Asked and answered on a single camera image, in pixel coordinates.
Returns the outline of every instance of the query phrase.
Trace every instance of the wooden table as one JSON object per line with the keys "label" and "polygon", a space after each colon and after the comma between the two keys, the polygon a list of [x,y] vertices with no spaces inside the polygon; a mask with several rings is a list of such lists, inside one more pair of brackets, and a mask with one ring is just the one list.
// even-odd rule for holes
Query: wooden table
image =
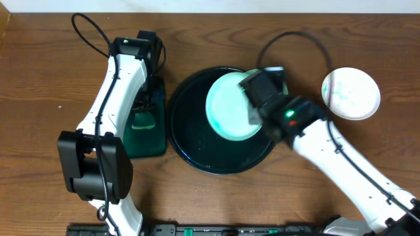
{"label": "wooden table", "polygon": [[[91,107],[107,62],[72,29],[70,14],[12,14],[0,48],[0,234],[63,235],[97,223],[96,210],[63,181],[56,141]],[[381,90],[364,121],[334,117],[340,131],[390,179],[420,196],[420,16],[377,14],[89,14],[112,40],[156,31],[167,48],[167,97],[190,74],[217,65],[255,67],[275,35],[303,30],[322,40],[334,67],[360,68]],[[100,35],[77,21],[106,50]],[[277,42],[266,66],[284,66],[294,94],[320,103],[324,59],[297,37]],[[219,176],[163,157],[133,160],[131,195],[152,222],[277,225],[362,219],[314,165],[279,144],[258,166]]]}

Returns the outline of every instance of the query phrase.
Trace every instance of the black round tray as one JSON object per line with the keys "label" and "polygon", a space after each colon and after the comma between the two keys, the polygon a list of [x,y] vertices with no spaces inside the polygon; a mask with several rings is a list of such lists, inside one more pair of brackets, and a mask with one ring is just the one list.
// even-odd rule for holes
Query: black round tray
{"label": "black round tray", "polygon": [[222,75],[241,69],[217,67],[199,71],[172,95],[167,110],[167,133],[175,151],[187,163],[213,174],[234,174],[260,163],[274,147],[262,129],[244,141],[219,136],[207,121],[205,99]]}

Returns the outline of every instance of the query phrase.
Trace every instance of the white wall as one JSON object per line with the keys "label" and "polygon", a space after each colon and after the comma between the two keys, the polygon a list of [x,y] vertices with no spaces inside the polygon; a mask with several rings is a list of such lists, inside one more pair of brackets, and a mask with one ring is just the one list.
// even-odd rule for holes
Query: white wall
{"label": "white wall", "polygon": [[10,12],[420,13],[420,0],[0,0]]}

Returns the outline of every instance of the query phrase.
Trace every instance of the white arm segment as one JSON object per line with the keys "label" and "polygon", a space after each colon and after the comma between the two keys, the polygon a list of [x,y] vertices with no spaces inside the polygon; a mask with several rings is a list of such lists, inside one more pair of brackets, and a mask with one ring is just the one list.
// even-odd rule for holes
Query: white arm segment
{"label": "white arm segment", "polygon": [[[101,200],[92,200],[89,203],[96,208],[100,208],[105,204]],[[140,233],[143,216],[136,209],[130,193],[126,198],[121,199],[118,205],[110,204],[109,215],[118,226],[121,236],[138,236]],[[115,229],[109,219],[106,219],[106,223],[110,227],[110,233],[115,235]]]}
{"label": "white arm segment", "polygon": [[[105,135],[106,132],[111,132],[115,137],[120,137],[122,140],[131,106],[138,90],[147,78],[147,71],[144,60],[137,60],[134,56],[124,54],[118,54],[117,58],[119,79],[105,105],[102,114],[102,124],[99,127],[99,136]],[[77,126],[77,129],[83,129],[84,134],[95,133],[95,117],[98,115],[99,107],[110,88],[114,73],[114,57],[111,56],[108,59],[108,70],[98,96],[84,120]]]}
{"label": "white arm segment", "polygon": [[[373,180],[393,194],[407,208],[413,208],[410,200],[415,198],[381,174],[353,146],[351,146],[331,124],[333,136],[343,146],[344,152]],[[319,167],[362,213],[369,227],[376,233],[387,228],[388,218],[399,220],[405,212],[368,182],[340,153],[327,131],[327,121],[318,120],[303,130],[303,137],[296,137],[293,149]]]}

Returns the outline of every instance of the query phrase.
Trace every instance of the green light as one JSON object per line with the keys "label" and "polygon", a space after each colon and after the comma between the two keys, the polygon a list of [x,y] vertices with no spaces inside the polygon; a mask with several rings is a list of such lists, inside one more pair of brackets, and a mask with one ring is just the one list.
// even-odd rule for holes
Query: green light
{"label": "green light", "polygon": [[295,113],[294,111],[289,110],[289,111],[287,111],[287,112],[286,112],[286,117],[287,117],[287,118],[289,118],[289,117],[291,117],[294,113]]}

